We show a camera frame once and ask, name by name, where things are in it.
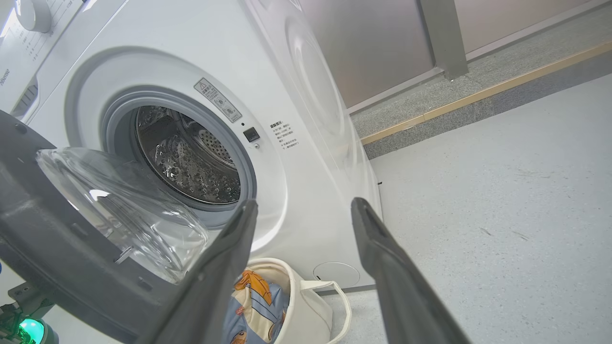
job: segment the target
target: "laundry basket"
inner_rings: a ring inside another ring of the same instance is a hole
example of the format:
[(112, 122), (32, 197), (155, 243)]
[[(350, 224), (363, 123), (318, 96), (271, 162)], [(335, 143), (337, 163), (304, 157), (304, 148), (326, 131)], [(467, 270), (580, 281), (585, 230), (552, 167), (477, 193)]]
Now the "laundry basket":
[[(305, 281), (284, 261), (275, 258), (260, 258), (248, 262), (248, 270), (273, 282), (289, 294), (289, 307), (285, 322), (275, 344), (334, 344), (348, 332), (351, 324), (351, 306), (348, 298), (336, 282)], [(329, 340), (332, 329), (332, 309), (314, 289), (333, 286), (345, 306), (346, 319), (342, 331)]]

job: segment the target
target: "metal wall panel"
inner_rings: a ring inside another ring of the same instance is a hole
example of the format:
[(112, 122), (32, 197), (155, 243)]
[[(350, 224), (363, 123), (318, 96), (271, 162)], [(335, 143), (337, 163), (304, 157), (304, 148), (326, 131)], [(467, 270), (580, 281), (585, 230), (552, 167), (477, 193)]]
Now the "metal wall panel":
[(588, 0), (455, 0), (465, 52), (570, 10)]
[(416, 0), (301, 0), (347, 107), (434, 66)]

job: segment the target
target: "green light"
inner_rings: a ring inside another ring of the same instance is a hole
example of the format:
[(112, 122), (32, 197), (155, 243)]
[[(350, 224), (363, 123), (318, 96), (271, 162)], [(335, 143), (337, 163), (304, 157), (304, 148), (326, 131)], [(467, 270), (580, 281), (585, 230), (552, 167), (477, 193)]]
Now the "green light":
[(45, 335), (45, 326), (43, 324), (34, 319), (25, 319), (19, 326), (30, 335), (30, 338), (36, 344), (40, 344), (42, 337)]

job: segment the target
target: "washing machine drum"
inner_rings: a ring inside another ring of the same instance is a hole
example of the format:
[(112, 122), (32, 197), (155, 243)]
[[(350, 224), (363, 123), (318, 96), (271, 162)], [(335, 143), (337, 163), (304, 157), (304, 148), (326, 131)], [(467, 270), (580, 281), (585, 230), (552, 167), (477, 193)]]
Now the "washing machine drum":
[(151, 169), (193, 201), (231, 204), (240, 198), (240, 177), (227, 149), (188, 116), (159, 106), (136, 110), (135, 136)]

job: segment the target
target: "cartoon print fabric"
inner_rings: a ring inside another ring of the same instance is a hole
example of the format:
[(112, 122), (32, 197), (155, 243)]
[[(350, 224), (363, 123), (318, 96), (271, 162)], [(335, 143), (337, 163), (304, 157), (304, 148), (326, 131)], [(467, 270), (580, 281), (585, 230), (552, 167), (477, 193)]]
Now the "cartoon print fabric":
[(223, 322), (224, 344), (273, 344), (285, 320), (289, 296), (280, 286), (246, 270), (234, 285)]

